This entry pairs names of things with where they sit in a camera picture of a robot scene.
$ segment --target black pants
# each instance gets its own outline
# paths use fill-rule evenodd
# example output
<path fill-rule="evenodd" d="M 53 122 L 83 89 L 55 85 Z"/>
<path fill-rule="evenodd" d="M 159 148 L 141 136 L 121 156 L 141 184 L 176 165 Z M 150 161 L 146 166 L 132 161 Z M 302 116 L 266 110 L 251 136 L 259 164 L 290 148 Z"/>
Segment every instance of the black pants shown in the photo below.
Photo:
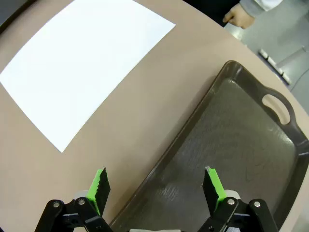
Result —
<path fill-rule="evenodd" d="M 203 12 L 209 18 L 220 24 L 222 27 L 226 23 L 222 22 L 224 15 L 239 3 L 239 0 L 184 0 L 191 6 Z"/>

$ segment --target screw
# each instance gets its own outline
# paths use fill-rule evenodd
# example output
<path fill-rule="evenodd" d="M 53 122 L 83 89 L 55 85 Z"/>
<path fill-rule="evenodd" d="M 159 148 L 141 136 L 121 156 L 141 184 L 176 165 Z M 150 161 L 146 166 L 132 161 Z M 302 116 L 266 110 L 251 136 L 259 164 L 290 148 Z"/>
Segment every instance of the screw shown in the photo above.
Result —
<path fill-rule="evenodd" d="M 85 201 L 84 201 L 83 199 L 80 199 L 80 200 L 78 201 L 78 204 L 80 204 L 80 205 L 85 204 Z"/>
<path fill-rule="evenodd" d="M 53 207 L 54 208 L 57 208 L 57 207 L 59 207 L 60 206 L 60 203 L 59 202 L 54 202 L 54 204 L 53 204 Z"/>
<path fill-rule="evenodd" d="M 259 202 L 254 202 L 253 204 L 254 204 L 255 207 L 261 207 L 261 203 L 259 203 Z"/>
<path fill-rule="evenodd" d="M 235 204 L 235 201 L 233 199 L 228 199 L 227 203 L 230 204 L 230 205 L 233 205 L 233 204 Z"/>

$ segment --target beige tabletop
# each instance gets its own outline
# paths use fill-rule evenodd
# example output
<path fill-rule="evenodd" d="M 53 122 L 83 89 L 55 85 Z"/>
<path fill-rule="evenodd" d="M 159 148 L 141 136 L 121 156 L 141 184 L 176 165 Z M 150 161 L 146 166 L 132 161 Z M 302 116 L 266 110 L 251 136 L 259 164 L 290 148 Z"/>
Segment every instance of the beige tabletop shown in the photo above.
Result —
<path fill-rule="evenodd" d="M 0 71 L 70 0 L 38 0 L 0 35 Z M 50 199 L 70 201 L 106 166 L 110 222 L 158 161 L 228 60 L 291 102 L 309 137 L 308 116 L 258 57 L 211 19 L 181 0 L 137 2 L 176 24 L 129 73 L 60 153 L 0 85 L 0 226 L 34 231 Z M 283 225 L 290 231 L 309 191 L 305 177 Z"/>

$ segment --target floor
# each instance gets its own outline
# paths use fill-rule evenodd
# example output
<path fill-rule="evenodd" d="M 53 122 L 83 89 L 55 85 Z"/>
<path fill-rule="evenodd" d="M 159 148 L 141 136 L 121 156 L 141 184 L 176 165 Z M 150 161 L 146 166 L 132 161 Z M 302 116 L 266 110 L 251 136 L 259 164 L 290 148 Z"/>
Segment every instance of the floor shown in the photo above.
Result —
<path fill-rule="evenodd" d="M 302 50 L 282 69 L 292 81 L 288 88 L 309 114 L 309 0 L 284 0 L 275 9 L 260 15 L 246 30 L 231 24 L 225 29 L 254 53 L 258 54 L 262 48 L 276 63 L 307 47 L 307 52 Z"/>

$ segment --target sheet of paper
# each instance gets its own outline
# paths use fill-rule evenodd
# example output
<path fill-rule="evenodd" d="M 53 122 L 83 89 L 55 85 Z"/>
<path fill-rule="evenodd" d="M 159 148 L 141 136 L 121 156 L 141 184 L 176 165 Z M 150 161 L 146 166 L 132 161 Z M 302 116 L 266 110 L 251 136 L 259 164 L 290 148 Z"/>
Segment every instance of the sheet of paper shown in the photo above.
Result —
<path fill-rule="evenodd" d="M 133 0 L 75 0 L 25 44 L 0 74 L 0 82 L 63 152 L 174 26 Z"/>

